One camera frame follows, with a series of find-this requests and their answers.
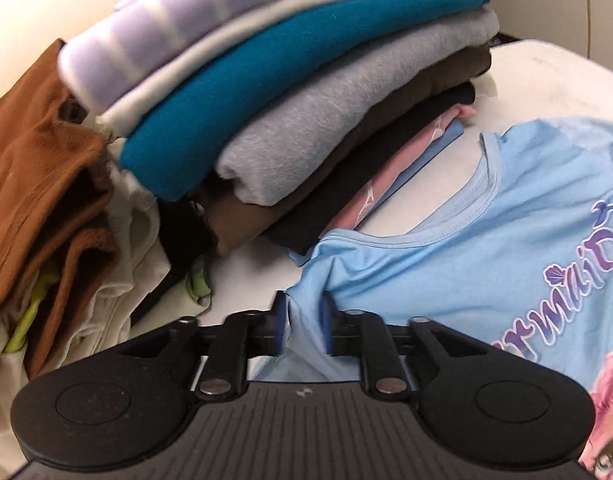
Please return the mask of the light blue printed t-shirt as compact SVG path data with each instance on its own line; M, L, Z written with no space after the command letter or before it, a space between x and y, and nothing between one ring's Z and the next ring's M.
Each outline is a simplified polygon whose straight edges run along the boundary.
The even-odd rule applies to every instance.
M286 351L272 382L354 379L325 349L320 303L403 325L421 316L549 367L591 395L581 456L613 479L613 123L525 122L485 133L471 179L415 229L329 232L288 290Z

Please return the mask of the black folded garment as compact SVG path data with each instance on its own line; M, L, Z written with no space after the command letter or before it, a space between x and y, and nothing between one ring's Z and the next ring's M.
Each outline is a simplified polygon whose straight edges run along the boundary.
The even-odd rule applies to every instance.
M474 86L466 81L414 105L352 148L304 200L264 231L263 236L305 255L327 224L392 155L451 106L470 105L474 100Z

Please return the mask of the pink folded garment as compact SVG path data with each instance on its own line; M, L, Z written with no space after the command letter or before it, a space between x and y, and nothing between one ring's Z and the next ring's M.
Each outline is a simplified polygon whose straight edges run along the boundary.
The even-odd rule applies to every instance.
M323 237L333 229L354 230L377 206L378 200L402 172L427 151L427 148L444 136L449 124L455 119L469 119L477 115L471 105L453 105L446 112L437 116L433 122L422 128L413 139L410 139L380 168L346 204L346 206L323 229L319 237Z

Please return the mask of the cream folded garment pile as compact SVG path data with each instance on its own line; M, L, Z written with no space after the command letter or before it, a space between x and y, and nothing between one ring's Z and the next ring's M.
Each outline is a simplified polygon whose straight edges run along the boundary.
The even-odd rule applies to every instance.
M131 314L171 270L169 258L158 240L160 216L156 196L143 188L128 170L119 168L123 144L122 140L116 140L108 146L113 196L106 211L111 232L119 243L119 263L86 304L84 318L75 323L74 333L67 336L57 355L48 360L49 370L127 341ZM15 395L28 382L23 358L30 352L30 346L24 344L11 353L5 347L30 305L30 296L30 292L25 292L11 314L0 321L0 479L8 478L24 464L11 430L9 411Z

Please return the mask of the teal folded garment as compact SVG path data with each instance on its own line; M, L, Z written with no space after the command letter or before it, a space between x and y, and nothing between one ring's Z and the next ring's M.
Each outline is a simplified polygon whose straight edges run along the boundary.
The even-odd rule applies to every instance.
M224 144L286 91L349 50L489 0L345 0L263 30L197 70L125 141L119 162L174 202L207 175Z

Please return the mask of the blue folded garment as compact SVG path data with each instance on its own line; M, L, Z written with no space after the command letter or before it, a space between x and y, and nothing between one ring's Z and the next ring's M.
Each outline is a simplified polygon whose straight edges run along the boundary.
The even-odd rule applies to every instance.
M403 171L397 176L397 178L392 182L390 188L385 191L379 200L376 201L371 207L370 210L364 212L364 216L361 217L361 221L355 224L355 229L366 220L371 214L371 212L377 208L379 208L382 204L384 204L396 191L399 191L412 177L415 177L416 174L425 166L428 165L429 162L436 156L439 155L444 148L447 148L449 144L452 144L455 140L459 138L459 136L463 135L465 128L463 128L463 124L459 119L454 119L447 127L443 136L435 135L433 138L433 142L428 146L428 148L420 155L420 157L416 160L416 162L412 162Z

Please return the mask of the grey folded garment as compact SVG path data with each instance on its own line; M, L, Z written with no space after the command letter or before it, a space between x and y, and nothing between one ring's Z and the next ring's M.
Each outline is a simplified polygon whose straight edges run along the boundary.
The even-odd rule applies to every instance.
M440 18L362 44L323 66L253 117L215 162L246 204L273 206L295 191L367 114L421 70L498 32L493 10Z

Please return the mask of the rust brown folded garment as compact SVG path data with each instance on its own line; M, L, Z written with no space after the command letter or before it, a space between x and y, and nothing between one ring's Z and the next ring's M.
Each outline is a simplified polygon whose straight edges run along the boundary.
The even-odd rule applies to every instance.
M60 275L32 324L30 377L74 335L121 255L106 214L106 144L83 127L85 112L58 77L63 47L55 40L0 98L0 320L45 263Z

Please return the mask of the white folded garment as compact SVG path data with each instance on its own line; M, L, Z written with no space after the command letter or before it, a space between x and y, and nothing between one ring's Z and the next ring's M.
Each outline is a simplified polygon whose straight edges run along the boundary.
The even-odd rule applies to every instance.
M149 110L203 65L287 18L338 1L344 0L277 0L233 18L155 70L97 115L95 124L111 138L129 136Z

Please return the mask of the lilac striped folded garment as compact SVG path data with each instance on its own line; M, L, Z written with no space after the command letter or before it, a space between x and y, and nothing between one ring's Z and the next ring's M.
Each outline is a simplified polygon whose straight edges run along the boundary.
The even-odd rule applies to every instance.
M275 1L120 0L108 18L61 49L60 79L99 115L210 32Z

